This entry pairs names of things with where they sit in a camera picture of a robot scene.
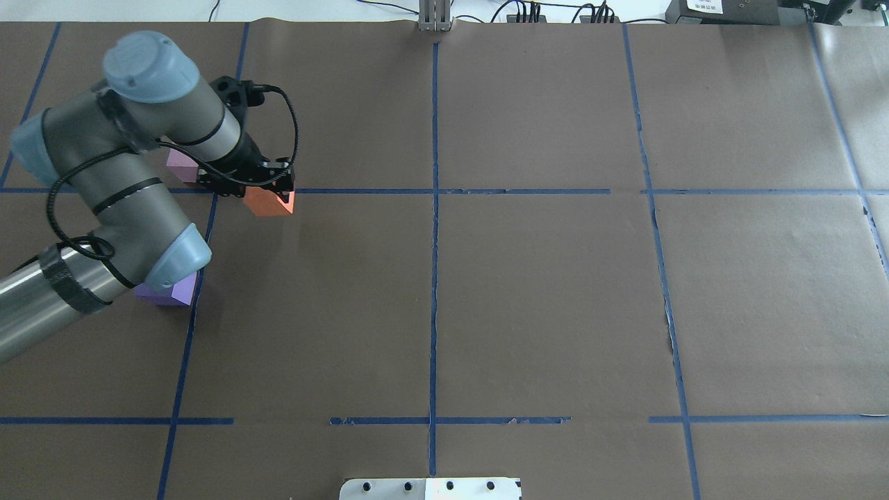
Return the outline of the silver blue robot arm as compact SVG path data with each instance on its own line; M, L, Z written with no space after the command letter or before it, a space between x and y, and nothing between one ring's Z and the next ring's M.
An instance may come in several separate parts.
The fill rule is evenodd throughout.
M87 92L20 124L10 149L48 187L56 241L2 280L2 361L145 285L162 292L203 269L212 250L146 155L166 148L197 163L222 197L249 188L286 197L297 152L272 160L247 132L270 83L206 81L167 35L136 31L103 57Z

